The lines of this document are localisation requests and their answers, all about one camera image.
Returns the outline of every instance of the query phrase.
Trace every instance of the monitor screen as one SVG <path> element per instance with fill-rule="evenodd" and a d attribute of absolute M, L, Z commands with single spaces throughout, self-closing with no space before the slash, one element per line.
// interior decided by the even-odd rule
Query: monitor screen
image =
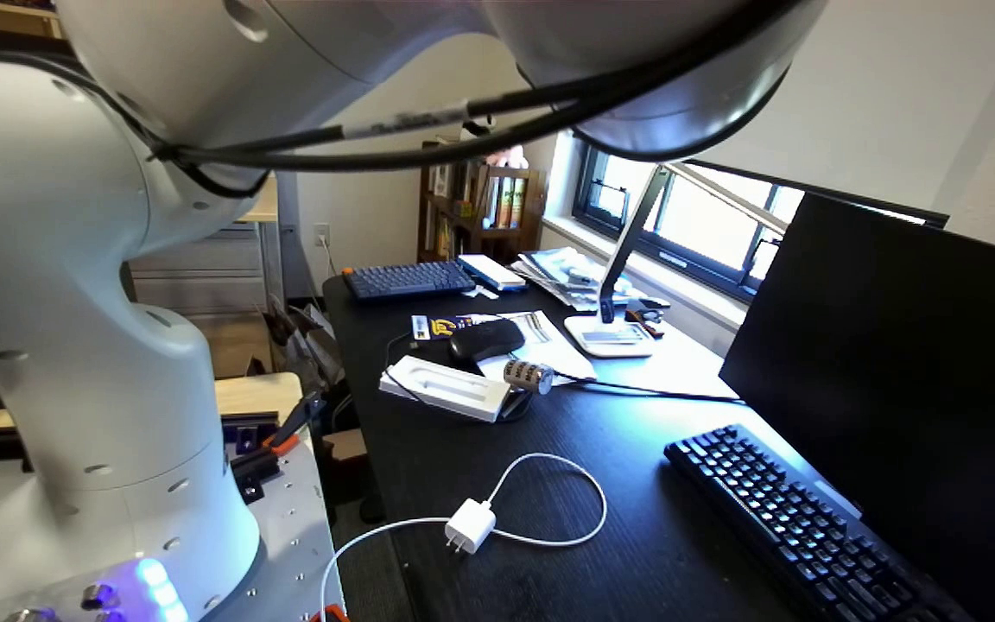
<path fill-rule="evenodd" d="M 805 198 L 721 381 L 995 620 L 995 244 Z"/>

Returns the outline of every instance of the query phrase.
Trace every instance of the power adapter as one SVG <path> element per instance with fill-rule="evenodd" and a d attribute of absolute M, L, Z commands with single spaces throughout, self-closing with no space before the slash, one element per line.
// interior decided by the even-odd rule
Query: power adapter
<path fill-rule="evenodd" d="M 456 507 L 456 514 L 442 525 L 442 537 L 450 538 L 450 546 L 472 556 L 487 541 L 494 525 L 496 525 L 496 514 L 491 511 L 491 506 L 466 498 Z"/>

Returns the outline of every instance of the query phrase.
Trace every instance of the black desk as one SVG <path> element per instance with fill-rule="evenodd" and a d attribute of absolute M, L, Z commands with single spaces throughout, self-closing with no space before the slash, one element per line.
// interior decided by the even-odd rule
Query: black desk
<path fill-rule="evenodd" d="M 442 549 L 442 530 L 395 531 L 409 572 L 400 620 L 798 620 L 794 602 L 759 567 L 737 530 L 666 464 L 663 441 L 721 422 L 752 422 L 745 409 L 663 396 L 554 390 L 507 422 L 479 425 L 435 413 L 377 390 L 409 314 L 557 310 L 538 289 L 491 299 L 360 305 L 341 280 L 324 284 L 377 486 L 389 519 L 450 514 L 487 498 L 521 451 L 584 464 L 612 500 L 603 531 L 579 549 L 496 541 L 491 553 Z M 496 525 L 533 537 L 576 537 L 593 525 L 590 486 L 554 464 L 524 464 L 494 500 Z"/>

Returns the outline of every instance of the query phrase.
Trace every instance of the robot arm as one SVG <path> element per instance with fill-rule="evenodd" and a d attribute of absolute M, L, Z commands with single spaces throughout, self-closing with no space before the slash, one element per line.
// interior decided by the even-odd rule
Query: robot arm
<path fill-rule="evenodd" d="M 88 69 L 158 137 L 198 147 L 182 164 L 276 169 L 416 167 L 387 157 L 280 159 L 264 147 L 259 157 L 208 147 L 264 146 L 317 128 L 423 47 L 466 30 L 496 33 L 536 85 L 536 107 L 554 114 L 479 147 L 494 151 L 576 124 L 584 137 L 620 157 L 684 157 L 745 124 L 788 71 L 818 8 L 822 0 L 185 0 L 176 8 L 58 0 Z"/>
<path fill-rule="evenodd" d="M 423 164 L 418 151 L 290 157 L 294 146 L 538 109 L 424 159 L 572 124 L 623 157 L 693 151 L 774 92 L 818 8 L 58 0 L 94 79 L 0 62 L 0 396 L 35 468 L 0 500 L 0 538 L 24 541 L 0 553 L 0 602 L 153 556 L 182 614 L 203 620 L 255 564 L 259 525 L 220 468 L 208 344 L 190 322 L 126 299 L 126 260 L 237 219 L 264 169 Z M 533 90 L 321 128 L 423 47 L 466 30 L 496 33 Z"/>

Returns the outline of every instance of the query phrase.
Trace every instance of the black keyboard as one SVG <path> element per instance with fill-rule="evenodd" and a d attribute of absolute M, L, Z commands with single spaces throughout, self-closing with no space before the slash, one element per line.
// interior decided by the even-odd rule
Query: black keyboard
<path fill-rule="evenodd" d="M 349 286 L 360 299 L 377 298 L 423 298 L 423 293 L 458 293 L 470 289 L 470 274 L 454 261 L 409 261 L 409 267 L 377 267 L 349 274 Z"/>
<path fill-rule="evenodd" d="M 690 475 L 701 492 L 713 492 L 759 538 L 770 564 L 822 620 L 966 620 L 864 523 L 837 511 L 832 500 L 743 430 L 670 441 L 666 460 Z"/>

